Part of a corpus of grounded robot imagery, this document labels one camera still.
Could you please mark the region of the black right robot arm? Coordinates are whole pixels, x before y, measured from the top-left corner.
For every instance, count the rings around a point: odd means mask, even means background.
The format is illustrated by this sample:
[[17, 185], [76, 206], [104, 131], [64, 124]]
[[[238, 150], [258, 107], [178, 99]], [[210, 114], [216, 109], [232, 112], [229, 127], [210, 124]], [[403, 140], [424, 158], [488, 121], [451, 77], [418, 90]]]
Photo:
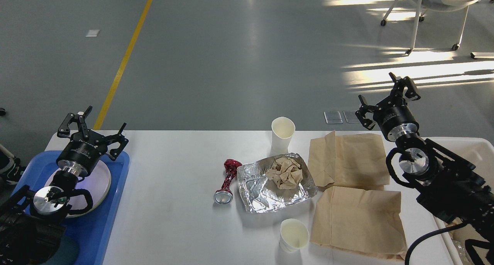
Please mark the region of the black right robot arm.
[[409, 264], [414, 249], [424, 240], [471, 225], [483, 240], [467, 239], [467, 254], [475, 265], [481, 265], [483, 261], [476, 248], [487, 249], [486, 260], [493, 264], [494, 197], [491, 187], [475, 173], [473, 163], [419, 135], [419, 124], [406, 102], [407, 99], [420, 99], [415, 83], [408, 76], [389, 75], [394, 83], [390, 94], [377, 105], [369, 105], [360, 95], [356, 117], [368, 130], [378, 125], [385, 139], [395, 143], [385, 163], [397, 184], [416, 189], [419, 192], [417, 202], [441, 221], [448, 224], [454, 219], [462, 221], [416, 239], [409, 246], [404, 263]]

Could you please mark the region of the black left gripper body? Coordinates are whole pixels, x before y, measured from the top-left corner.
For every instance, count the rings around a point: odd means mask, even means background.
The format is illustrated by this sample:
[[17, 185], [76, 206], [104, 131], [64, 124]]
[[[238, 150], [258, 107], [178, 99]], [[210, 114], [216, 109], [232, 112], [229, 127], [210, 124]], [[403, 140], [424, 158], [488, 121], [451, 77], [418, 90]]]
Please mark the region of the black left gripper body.
[[106, 153], [106, 145], [94, 145], [83, 140], [70, 141], [56, 159], [59, 168], [73, 168], [78, 177], [88, 177], [100, 158]]

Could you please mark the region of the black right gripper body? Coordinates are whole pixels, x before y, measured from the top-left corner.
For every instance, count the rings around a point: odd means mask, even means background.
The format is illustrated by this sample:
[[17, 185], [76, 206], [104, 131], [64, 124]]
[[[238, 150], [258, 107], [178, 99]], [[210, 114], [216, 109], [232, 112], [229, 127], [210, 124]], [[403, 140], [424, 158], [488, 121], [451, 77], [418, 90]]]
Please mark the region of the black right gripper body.
[[418, 134], [419, 130], [419, 124], [407, 105], [378, 108], [374, 112], [374, 121], [390, 142], [406, 134]]

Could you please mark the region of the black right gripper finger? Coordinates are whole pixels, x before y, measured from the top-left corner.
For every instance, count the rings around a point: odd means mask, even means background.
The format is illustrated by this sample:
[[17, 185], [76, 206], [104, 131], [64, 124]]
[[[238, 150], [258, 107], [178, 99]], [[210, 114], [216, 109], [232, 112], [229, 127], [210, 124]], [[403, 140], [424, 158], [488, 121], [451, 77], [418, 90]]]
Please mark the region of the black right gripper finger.
[[394, 73], [389, 73], [392, 82], [394, 83], [389, 96], [384, 99], [384, 107], [389, 108], [407, 108], [408, 104], [406, 99], [412, 101], [419, 100], [421, 98], [418, 93], [417, 87], [413, 80], [408, 77], [399, 77]]
[[367, 118], [367, 114], [373, 114], [379, 111], [380, 108], [377, 105], [368, 105], [367, 100], [363, 95], [358, 95], [360, 101], [360, 108], [355, 112], [355, 116], [359, 120], [360, 124], [369, 131], [372, 131], [376, 125], [375, 121]]

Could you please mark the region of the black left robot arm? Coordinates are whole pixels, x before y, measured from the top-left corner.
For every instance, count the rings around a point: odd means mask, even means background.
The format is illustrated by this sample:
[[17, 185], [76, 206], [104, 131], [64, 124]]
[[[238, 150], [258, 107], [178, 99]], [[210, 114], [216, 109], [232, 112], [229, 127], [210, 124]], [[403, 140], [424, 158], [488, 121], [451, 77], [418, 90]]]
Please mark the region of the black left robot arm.
[[129, 140], [88, 128], [92, 110], [68, 113], [61, 151], [35, 156], [1, 205], [2, 265], [100, 265], [129, 171]]

